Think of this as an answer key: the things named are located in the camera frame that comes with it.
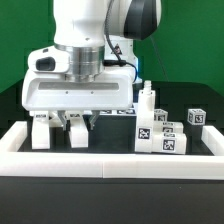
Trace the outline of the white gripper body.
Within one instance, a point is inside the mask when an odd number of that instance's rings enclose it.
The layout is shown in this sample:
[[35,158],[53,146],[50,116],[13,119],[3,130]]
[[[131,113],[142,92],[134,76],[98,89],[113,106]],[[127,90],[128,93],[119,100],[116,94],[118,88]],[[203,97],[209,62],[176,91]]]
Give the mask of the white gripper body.
[[64,74],[29,70],[22,88],[28,111],[124,110],[133,102],[134,70],[106,68],[92,82],[70,81]]

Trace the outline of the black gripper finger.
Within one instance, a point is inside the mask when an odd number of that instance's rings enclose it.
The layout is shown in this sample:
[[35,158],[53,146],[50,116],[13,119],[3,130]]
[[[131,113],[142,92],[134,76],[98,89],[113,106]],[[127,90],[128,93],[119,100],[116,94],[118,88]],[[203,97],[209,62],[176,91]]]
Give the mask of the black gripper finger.
[[99,111],[97,111],[97,110],[92,111],[92,115],[88,119],[88,127],[90,130],[94,129],[95,122],[97,121],[99,115],[100,115]]
[[59,120],[62,124],[63,131],[68,131],[69,130],[69,123],[68,123],[68,120],[66,118],[65,111],[57,111],[57,115],[58,115],[58,118],[59,118]]

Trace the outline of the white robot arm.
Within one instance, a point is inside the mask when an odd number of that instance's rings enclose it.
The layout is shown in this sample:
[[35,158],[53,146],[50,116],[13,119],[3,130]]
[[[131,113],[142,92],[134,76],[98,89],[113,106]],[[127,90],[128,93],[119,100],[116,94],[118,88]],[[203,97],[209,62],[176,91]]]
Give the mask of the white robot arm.
[[143,40],[158,27],[161,0],[53,0],[54,44],[28,57],[22,105],[31,112],[124,110],[134,70],[105,59],[111,35]]

